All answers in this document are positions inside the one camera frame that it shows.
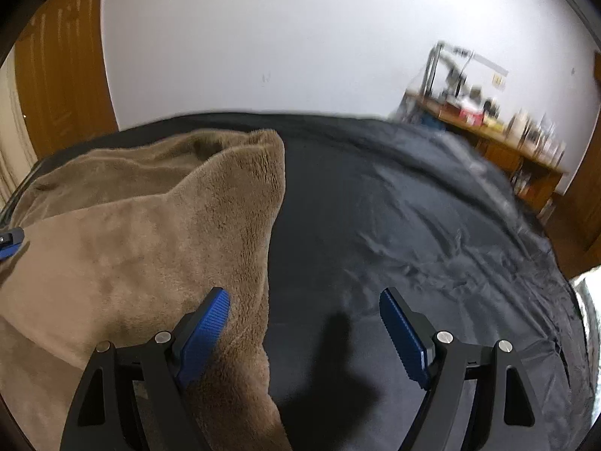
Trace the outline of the brown fleece garment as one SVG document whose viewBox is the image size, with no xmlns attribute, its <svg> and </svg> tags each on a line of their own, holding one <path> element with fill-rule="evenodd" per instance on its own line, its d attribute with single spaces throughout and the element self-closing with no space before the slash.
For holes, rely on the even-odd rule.
<svg viewBox="0 0 601 451">
<path fill-rule="evenodd" d="M 23 245 L 1 265 L 1 394 L 35 448 L 58 448 L 97 343 L 146 342 L 214 287 L 230 312 L 186 401 L 216 450 L 289 448 L 263 347 L 284 191 L 272 130 L 96 150 L 26 189 L 11 219 Z"/>
</svg>

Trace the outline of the wooden door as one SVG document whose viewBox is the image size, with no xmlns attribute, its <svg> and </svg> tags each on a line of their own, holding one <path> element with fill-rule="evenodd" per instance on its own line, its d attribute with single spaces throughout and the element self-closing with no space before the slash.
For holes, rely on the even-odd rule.
<svg viewBox="0 0 601 451">
<path fill-rule="evenodd" d="M 101 38 L 101 0 L 46 0 L 14 46 L 33 150 L 44 158 L 117 132 Z"/>
</svg>

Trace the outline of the black bed sheet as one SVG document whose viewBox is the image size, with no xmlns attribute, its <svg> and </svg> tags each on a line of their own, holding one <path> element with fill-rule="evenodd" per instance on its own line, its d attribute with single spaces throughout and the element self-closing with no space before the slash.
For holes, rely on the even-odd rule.
<svg viewBox="0 0 601 451">
<path fill-rule="evenodd" d="M 91 150 L 210 128 L 271 128 L 285 145 L 266 350 L 294 449 L 399 447 L 423 394 L 380 320 L 389 286 L 462 341 L 515 345 L 551 448 L 578 448 L 595 390 L 575 291 L 505 177 L 451 135 L 376 119 L 203 113 L 75 145 L 30 177 Z"/>
</svg>

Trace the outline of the cluttered wooden desk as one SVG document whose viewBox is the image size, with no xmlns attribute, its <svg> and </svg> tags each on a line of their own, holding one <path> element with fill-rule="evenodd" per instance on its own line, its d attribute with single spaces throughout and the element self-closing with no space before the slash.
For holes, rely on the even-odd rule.
<svg viewBox="0 0 601 451">
<path fill-rule="evenodd" d="M 427 119 L 441 122 L 447 132 L 460 136 L 481 156 L 499 168 L 513 183 L 516 195 L 536 214 L 540 214 L 553 197 L 555 188 L 565 174 L 550 160 L 535 154 L 526 144 L 504 138 L 483 125 L 469 125 L 448 107 L 417 92 L 407 91 L 402 101 L 415 105 Z"/>
</svg>

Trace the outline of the metal frame on desk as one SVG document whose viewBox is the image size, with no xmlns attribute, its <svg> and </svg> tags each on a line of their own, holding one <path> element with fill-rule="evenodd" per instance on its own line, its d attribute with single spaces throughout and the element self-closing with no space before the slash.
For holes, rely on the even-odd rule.
<svg viewBox="0 0 601 451">
<path fill-rule="evenodd" d="M 482 64 L 503 79 L 506 79 L 508 76 L 509 71 L 507 69 L 475 51 L 439 41 L 429 52 L 422 83 L 419 88 L 419 95 L 424 98 L 434 96 L 433 90 L 437 70 L 439 66 L 443 65 L 447 69 L 444 93 L 454 98 L 465 96 L 465 87 L 467 86 L 465 71 L 472 62 Z"/>
</svg>

